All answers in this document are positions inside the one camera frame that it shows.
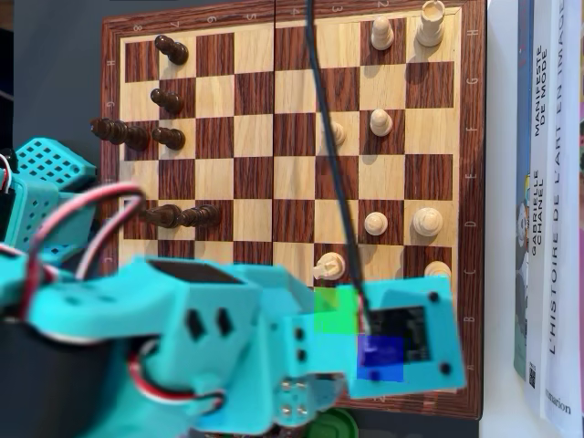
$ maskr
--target chessboard border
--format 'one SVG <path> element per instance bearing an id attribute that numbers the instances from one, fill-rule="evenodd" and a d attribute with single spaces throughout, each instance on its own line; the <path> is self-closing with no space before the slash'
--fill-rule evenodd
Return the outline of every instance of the chessboard border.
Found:
<path id="1" fill-rule="evenodd" d="M 422 7 L 425 0 L 315 0 L 315 16 L 337 17 L 397 12 Z M 461 7 L 461 95 L 459 161 L 459 239 L 457 315 L 464 345 L 467 386 L 456 393 L 426 392 L 388 397 L 387 400 L 347 400 L 339 406 L 392 412 L 424 413 L 480 419 L 483 412 L 484 264 L 485 264 L 485 86 L 486 1 L 443 0 Z M 160 12 L 106 17 L 102 24 L 100 117 L 119 118 L 120 40 L 200 28 L 304 18 L 304 0 L 245 0 Z M 100 142 L 99 179 L 120 177 L 120 146 Z M 118 209 L 118 202 L 99 208 L 103 222 Z M 102 275 L 116 271 L 119 240 L 105 246 L 99 263 Z"/>

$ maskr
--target wooden chessboard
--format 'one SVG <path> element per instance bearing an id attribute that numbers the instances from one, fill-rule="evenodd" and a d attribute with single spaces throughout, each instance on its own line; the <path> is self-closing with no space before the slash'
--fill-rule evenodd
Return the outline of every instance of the wooden chessboard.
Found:
<path id="1" fill-rule="evenodd" d="M 340 167 L 367 279 L 423 276 L 434 260 L 452 270 L 467 388 L 350 401 L 343 406 L 479 418 L 482 411 L 484 283 L 485 1 L 443 0 L 438 47 L 415 40 L 422 0 L 317 0 L 317 41 L 331 118 L 346 130 Z M 182 130 L 172 151 L 101 143 L 104 183 L 140 183 L 150 207 L 222 210 L 216 228 L 162 229 L 135 220 L 103 252 L 111 273 L 136 254 L 198 257 L 222 263 L 281 264 L 310 287 L 312 267 L 329 251 L 345 255 L 325 156 L 299 0 L 247 0 L 106 18 L 101 117 L 152 130 Z M 390 49 L 370 45 L 372 20 L 387 16 Z M 164 34 L 189 49 L 185 65 L 159 55 Z M 179 93 L 173 116 L 152 89 Z M 387 110 L 389 136 L 369 129 Z M 108 203 L 102 217 L 119 205 Z M 434 238 L 412 230 L 420 207 L 443 216 Z M 382 212 L 387 231 L 368 235 L 364 218 Z"/>

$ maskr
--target light chess piece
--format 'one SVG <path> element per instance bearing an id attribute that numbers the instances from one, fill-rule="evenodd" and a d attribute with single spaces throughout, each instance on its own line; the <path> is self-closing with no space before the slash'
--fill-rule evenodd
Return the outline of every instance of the light chess piece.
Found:
<path id="1" fill-rule="evenodd" d="M 444 36 L 444 3 L 430 0 L 422 6 L 420 23 L 416 30 L 418 43 L 425 47 L 438 46 Z"/>

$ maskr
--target dark pawn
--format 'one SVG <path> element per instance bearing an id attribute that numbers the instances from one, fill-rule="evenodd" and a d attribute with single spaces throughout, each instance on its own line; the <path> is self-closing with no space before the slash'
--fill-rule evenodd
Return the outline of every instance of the dark pawn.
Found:
<path id="1" fill-rule="evenodd" d="M 152 138 L 174 151 L 179 151 L 184 146 L 184 134 L 179 130 L 156 128 L 152 131 Z"/>
<path id="2" fill-rule="evenodd" d="M 162 228 L 176 228 L 181 217 L 181 208 L 177 205 L 166 204 L 140 212 L 140 219 L 149 224 Z"/>
<path id="3" fill-rule="evenodd" d="M 158 35 L 154 40 L 154 45 L 177 66 L 184 64 L 189 58 L 189 50 L 186 46 L 181 43 L 175 43 L 167 36 Z"/>
<path id="4" fill-rule="evenodd" d="M 184 210 L 179 217 L 182 226 L 212 226 L 221 221 L 221 212 L 214 205 L 201 205 Z"/>
<path id="5" fill-rule="evenodd" d="M 93 119 L 91 132 L 112 144 L 126 143 L 126 146 L 138 152 L 144 151 L 148 147 L 148 132 L 138 126 L 128 126 L 121 120 Z"/>
<path id="6" fill-rule="evenodd" d="M 171 114 L 178 114 L 183 109 L 183 98 L 176 93 L 165 93 L 161 89 L 153 89 L 150 93 L 150 99 Z"/>

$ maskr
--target black cable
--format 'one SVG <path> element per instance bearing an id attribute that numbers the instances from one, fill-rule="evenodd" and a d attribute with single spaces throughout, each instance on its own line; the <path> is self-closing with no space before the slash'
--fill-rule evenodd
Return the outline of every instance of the black cable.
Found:
<path id="1" fill-rule="evenodd" d="M 320 65 L 318 63 L 318 53 L 317 44 L 314 38 L 314 0 L 307 0 L 307 46 L 308 53 L 310 55 L 310 66 L 312 67 L 312 72 L 314 73 L 314 82 L 317 90 L 317 100 L 318 106 L 320 107 L 320 113 L 322 115 L 322 123 L 324 124 L 325 131 L 325 143 L 327 144 L 328 151 L 328 162 L 330 164 L 330 171 L 332 173 L 332 179 L 335 186 L 335 192 L 337 194 L 337 200 L 339 201 L 340 216 L 343 223 L 343 229 L 345 231 L 345 238 L 347 240 L 347 258 L 349 275 L 352 280 L 353 286 L 355 287 L 357 294 L 360 297 L 363 317 L 367 324 L 370 325 L 370 309 L 369 300 L 365 297 L 363 291 L 363 274 L 361 272 L 361 260 L 359 248 L 357 247 L 357 242 L 355 240 L 355 233 L 353 231 L 353 224 L 351 222 L 349 205 L 347 203 L 347 196 L 343 190 L 342 180 L 339 170 L 339 156 L 337 155 L 337 150 L 335 148 L 335 142 L 333 140 L 332 128 L 330 126 L 330 114 L 329 114 L 329 104 L 327 103 L 327 97 L 325 96 L 325 91 L 322 87 L 322 79 L 320 77 Z"/>

